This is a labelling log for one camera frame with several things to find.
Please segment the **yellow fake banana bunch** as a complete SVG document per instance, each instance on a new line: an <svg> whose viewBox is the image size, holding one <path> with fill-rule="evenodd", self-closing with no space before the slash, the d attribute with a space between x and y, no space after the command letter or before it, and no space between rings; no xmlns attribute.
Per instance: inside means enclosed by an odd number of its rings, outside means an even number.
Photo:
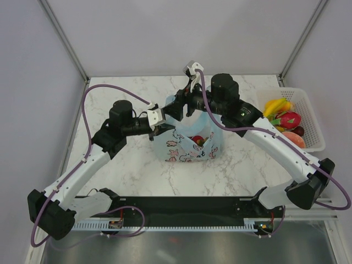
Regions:
<svg viewBox="0 0 352 264"><path fill-rule="evenodd" d="M263 116L266 118L272 118L277 113L289 109L289 102L286 98L280 98L277 100L270 101L270 104L266 104Z"/></svg>

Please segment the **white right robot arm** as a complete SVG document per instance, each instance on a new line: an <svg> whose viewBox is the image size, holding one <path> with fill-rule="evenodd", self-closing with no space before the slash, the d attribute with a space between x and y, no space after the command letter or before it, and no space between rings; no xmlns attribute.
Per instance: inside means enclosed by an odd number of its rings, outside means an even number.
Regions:
<svg viewBox="0 0 352 264"><path fill-rule="evenodd" d="M335 164L308 154L280 133L259 109L240 98L239 84L229 74L214 75L207 88L203 72L197 70L162 112L181 121L184 107L188 115L206 112L216 127L257 145L289 173L290 181L257 192L251 209L258 217L289 204L309 210L332 179Z"/></svg>

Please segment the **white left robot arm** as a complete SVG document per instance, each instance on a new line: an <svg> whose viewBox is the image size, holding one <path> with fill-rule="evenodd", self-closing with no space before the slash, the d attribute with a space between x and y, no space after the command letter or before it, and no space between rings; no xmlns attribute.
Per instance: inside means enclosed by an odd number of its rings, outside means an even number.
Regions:
<svg viewBox="0 0 352 264"><path fill-rule="evenodd" d="M48 237L63 239L80 220L105 213L116 216L120 203L114 192L104 189L97 194L78 198L84 185L114 159L127 144L129 136L148 135L150 139L174 128L166 116L182 117L172 112L172 106L149 106L145 117L133 117L130 101L116 101L108 118L94 136L89 136L87 151L70 171L65 172L43 191L34 189L27 197L30 220L34 228L41 228Z"/></svg>

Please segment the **light blue plastic bag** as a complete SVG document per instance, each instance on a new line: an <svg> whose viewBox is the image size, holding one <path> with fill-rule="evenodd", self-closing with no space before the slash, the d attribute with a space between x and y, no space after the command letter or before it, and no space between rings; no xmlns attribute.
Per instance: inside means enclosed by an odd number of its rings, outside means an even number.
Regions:
<svg viewBox="0 0 352 264"><path fill-rule="evenodd" d="M174 129L154 137L153 150L165 162L198 162L221 156L224 138L221 130L207 112L181 122L167 115L166 123Z"/></svg>

